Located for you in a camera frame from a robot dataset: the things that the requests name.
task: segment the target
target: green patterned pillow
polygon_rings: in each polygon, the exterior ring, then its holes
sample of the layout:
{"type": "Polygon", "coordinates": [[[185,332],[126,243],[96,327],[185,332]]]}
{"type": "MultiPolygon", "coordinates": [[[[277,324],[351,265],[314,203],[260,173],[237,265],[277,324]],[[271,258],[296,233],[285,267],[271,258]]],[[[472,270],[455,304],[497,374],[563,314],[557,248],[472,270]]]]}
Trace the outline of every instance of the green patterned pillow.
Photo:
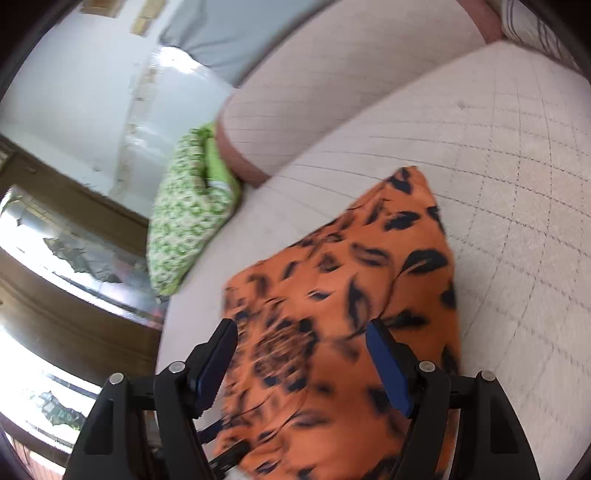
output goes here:
{"type": "Polygon", "coordinates": [[[239,197],[240,185],[219,156],[213,125],[183,136],[160,184],[148,232],[148,267],[158,294],[178,289],[239,197]]]}

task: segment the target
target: gray cloth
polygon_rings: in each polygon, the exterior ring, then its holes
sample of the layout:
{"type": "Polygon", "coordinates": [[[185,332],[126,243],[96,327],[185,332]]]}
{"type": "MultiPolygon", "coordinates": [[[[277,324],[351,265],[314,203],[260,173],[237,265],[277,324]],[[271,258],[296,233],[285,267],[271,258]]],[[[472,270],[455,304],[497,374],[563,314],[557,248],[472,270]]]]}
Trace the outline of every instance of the gray cloth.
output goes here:
{"type": "Polygon", "coordinates": [[[239,86],[294,29],[335,0],[185,0],[160,42],[239,86]]]}

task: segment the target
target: blue gripper pad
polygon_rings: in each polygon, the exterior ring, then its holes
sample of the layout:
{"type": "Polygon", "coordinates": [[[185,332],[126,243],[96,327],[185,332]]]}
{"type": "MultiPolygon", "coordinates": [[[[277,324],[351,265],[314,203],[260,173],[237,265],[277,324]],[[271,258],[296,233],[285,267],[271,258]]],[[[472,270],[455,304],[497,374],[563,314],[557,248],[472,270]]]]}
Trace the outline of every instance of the blue gripper pad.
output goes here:
{"type": "Polygon", "coordinates": [[[400,363],[404,362],[404,359],[395,356],[397,350],[395,347],[403,344],[396,343],[388,330],[385,327],[379,328],[375,320],[368,323],[365,343],[390,403],[403,415],[410,418],[414,410],[414,402],[409,392],[409,379],[403,373],[407,369],[400,363]]]}

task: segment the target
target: orange leaf-print fabric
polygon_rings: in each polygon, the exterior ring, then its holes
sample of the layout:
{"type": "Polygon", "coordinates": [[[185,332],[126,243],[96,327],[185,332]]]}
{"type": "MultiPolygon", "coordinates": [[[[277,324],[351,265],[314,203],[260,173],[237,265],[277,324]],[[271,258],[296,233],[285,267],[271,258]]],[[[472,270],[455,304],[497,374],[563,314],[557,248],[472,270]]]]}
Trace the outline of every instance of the orange leaf-print fabric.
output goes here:
{"type": "MultiPolygon", "coordinates": [[[[239,339],[217,452],[248,440],[241,467],[255,477],[388,477],[408,420],[390,406],[365,346],[371,319],[381,318],[419,360],[458,370],[453,256],[414,167],[236,275],[224,308],[239,339]]],[[[451,420],[438,471],[452,451],[451,420]]]]}

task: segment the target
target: white wall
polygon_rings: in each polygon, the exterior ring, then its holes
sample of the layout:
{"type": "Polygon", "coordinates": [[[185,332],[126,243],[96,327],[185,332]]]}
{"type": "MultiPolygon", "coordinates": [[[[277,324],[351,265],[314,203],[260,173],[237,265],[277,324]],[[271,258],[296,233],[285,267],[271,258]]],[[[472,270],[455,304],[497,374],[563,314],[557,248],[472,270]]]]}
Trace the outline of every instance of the white wall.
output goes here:
{"type": "MultiPolygon", "coordinates": [[[[17,74],[0,104],[0,132],[60,172],[109,195],[138,76],[180,2],[168,0],[145,38],[129,32],[144,0],[127,0],[114,19],[78,10],[69,14],[17,74]]],[[[166,73],[147,126],[159,148],[137,146],[131,177],[114,199],[149,216],[174,143],[188,128],[213,119],[230,92],[203,67],[189,76],[166,73]]]]}

